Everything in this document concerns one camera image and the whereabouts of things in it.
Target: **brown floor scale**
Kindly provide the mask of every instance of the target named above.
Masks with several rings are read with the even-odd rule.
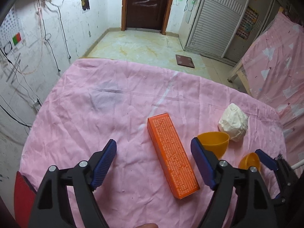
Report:
[[[177,65],[185,66],[189,68],[195,68],[191,57],[187,57],[183,55],[175,55],[175,56],[176,56]]]

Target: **wooden door frame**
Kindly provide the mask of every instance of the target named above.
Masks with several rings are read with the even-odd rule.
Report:
[[[121,9],[121,30],[124,31],[127,28],[127,2],[128,0],[122,1],[122,9]],[[172,6],[173,0],[167,1],[167,6],[165,10],[165,16],[163,20],[163,25],[161,28],[161,34],[166,35],[166,29],[169,21],[171,6]]]

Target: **rectangular cardboard box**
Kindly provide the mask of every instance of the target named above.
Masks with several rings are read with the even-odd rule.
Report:
[[[169,114],[148,118],[147,126],[174,197],[182,199],[199,190],[199,184]]]

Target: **yellow plastic cup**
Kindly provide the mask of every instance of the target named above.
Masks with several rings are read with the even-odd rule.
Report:
[[[250,166],[254,166],[261,170],[261,162],[259,156],[256,153],[249,153],[239,163],[239,168],[243,170],[248,170]]]
[[[212,151],[220,159],[227,150],[229,135],[224,132],[208,132],[197,136],[200,143],[208,151]]]

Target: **red and green sticker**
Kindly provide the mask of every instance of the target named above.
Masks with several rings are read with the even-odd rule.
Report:
[[[13,37],[14,46],[16,46],[20,41],[21,41],[21,36],[20,33],[18,33]]]

